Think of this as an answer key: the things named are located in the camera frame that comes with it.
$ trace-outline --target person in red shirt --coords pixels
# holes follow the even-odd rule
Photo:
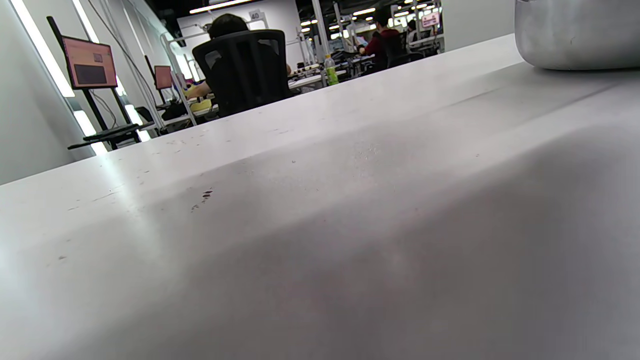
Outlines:
[[[374,19],[376,21],[376,28],[378,32],[373,34],[373,38],[369,42],[369,45],[364,48],[360,48],[361,55],[376,55],[374,63],[379,69],[385,69],[387,67],[387,52],[383,45],[384,39],[397,38],[399,39],[398,30],[389,29],[388,22],[391,19],[391,8],[389,6],[383,6],[376,9],[374,13]]]

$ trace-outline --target black stand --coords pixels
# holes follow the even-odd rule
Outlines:
[[[154,84],[156,86],[156,88],[158,88],[158,84],[156,83],[156,72],[154,71],[154,68],[151,66],[151,61],[149,61],[149,57],[147,55],[145,55],[145,60],[147,61],[147,66],[149,66],[149,71],[151,71],[151,76],[154,78]],[[158,93],[160,94],[160,100],[162,100],[162,104],[166,104],[166,100],[164,99],[164,95],[162,94],[162,90],[158,90]]]
[[[65,44],[62,40],[62,34],[60,33],[60,29],[58,29],[58,25],[56,24],[56,21],[51,16],[47,16],[47,21],[49,22],[49,25],[53,30],[54,35],[56,36],[56,40],[58,40],[58,44],[62,48],[62,51],[65,52]],[[100,114],[100,110],[98,109],[98,106],[96,105],[95,100],[93,100],[93,95],[91,94],[90,90],[82,89],[82,93],[86,97],[86,101],[89,103],[89,107],[91,108],[91,111],[95,115],[95,118],[98,120],[98,124],[102,128],[102,131],[99,131],[94,135],[84,137],[83,138],[83,140],[85,141],[84,143],[71,145],[70,147],[67,147],[69,150],[88,146],[98,142],[108,142],[111,148],[115,150],[118,148],[118,143],[122,141],[131,139],[131,140],[134,140],[136,143],[140,142],[140,137],[138,136],[138,132],[137,132],[140,126],[131,123],[129,114],[127,114],[127,110],[122,105],[122,101],[120,101],[120,97],[118,96],[118,93],[116,92],[115,88],[111,88],[111,93],[115,97],[116,103],[118,104],[118,107],[120,108],[120,112],[122,112],[122,116],[124,117],[124,120],[126,121],[127,125],[116,126],[113,129],[110,129],[107,126],[107,124],[104,122],[104,119]]]

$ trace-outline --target dark hair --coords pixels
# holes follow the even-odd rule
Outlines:
[[[380,8],[376,8],[376,12],[373,14],[373,19],[378,24],[387,26],[389,24],[389,19],[391,19],[391,7],[382,6]]]
[[[226,13],[217,17],[216,20],[213,20],[209,27],[209,37],[217,38],[222,35],[247,30],[249,30],[249,28],[247,28],[246,22],[244,22],[243,18]]]

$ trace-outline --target black mesh chair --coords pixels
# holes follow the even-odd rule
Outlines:
[[[423,59],[420,53],[409,53],[405,47],[406,34],[398,33],[394,37],[380,38],[387,53],[387,69]]]
[[[224,35],[193,49],[193,56],[228,116],[289,96],[285,37],[280,30]]]

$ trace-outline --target sign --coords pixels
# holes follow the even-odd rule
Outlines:
[[[259,20],[261,18],[260,15],[260,10],[249,12],[249,18],[251,18],[251,20]]]
[[[422,17],[422,28],[426,29],[440,23],[440,12],[431,12]]]

